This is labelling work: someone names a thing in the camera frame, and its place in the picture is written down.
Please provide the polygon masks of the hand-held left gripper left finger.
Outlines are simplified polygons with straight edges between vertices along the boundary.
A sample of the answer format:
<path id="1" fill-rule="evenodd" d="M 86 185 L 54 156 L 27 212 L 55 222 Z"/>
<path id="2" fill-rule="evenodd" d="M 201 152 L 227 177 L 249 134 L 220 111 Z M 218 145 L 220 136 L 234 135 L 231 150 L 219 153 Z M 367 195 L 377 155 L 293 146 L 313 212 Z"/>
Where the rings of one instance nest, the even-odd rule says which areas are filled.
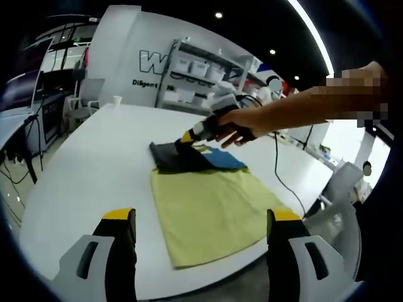
<path id="1" fill-rule="evenodd" d="M 135 209 L 105 214 L 59 260 L 52 289 L 61 301 L 137 301 Z"/>

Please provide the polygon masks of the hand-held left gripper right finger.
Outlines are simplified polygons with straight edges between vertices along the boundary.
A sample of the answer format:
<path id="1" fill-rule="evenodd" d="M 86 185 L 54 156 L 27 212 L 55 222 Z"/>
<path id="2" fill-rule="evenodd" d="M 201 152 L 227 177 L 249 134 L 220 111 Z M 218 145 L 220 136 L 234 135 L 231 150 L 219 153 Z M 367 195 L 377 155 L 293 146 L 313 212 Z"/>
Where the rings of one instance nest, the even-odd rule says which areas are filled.
<path id="1" fill-rule="evenodd" d="M 267 211 L 269 301 L 337 301 L 346 289 L 341 255 L 291 210 Z"/>

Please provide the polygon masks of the person's right hand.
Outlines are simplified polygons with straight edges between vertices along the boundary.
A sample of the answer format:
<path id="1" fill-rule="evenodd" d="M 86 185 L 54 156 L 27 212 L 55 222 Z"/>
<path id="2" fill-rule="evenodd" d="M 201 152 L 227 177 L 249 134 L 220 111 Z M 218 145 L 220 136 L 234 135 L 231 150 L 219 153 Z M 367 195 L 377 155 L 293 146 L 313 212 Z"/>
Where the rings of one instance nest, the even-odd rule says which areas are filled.
<path id="1" fill-rule="evenodd" d="M 221 132 L 215 140 L 220 142 L 225 137 L 229 137 L 221 144 L 222 148 L 227 148 L 232 144 L 240 147 L 264 135 L 261 121 L 261 112 L 257 108 L 230 111 L 219 118 L 218 124 L 221 127 Z"/>

